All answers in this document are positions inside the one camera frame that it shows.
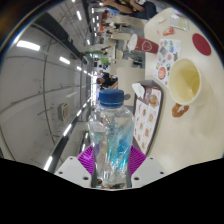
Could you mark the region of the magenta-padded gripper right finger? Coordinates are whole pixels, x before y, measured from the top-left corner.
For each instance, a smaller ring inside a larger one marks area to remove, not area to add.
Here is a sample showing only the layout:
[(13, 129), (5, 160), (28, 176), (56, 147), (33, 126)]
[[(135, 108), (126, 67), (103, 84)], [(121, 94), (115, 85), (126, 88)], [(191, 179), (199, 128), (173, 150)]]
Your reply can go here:
[(165, 169), (154, 157), (147, 157), (132, 146), (127, 169), (127, 187), (140, 188), (167, 175)]

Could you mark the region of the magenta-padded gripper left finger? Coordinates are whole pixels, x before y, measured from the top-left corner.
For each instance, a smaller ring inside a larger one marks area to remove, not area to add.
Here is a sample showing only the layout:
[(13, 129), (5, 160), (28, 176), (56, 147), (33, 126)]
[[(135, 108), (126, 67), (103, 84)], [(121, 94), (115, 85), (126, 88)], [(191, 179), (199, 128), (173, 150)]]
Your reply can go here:
[(96, 186), (93, 147), (89, 146), (77, 157), (69, 156), (55, 174), (84, 188)]

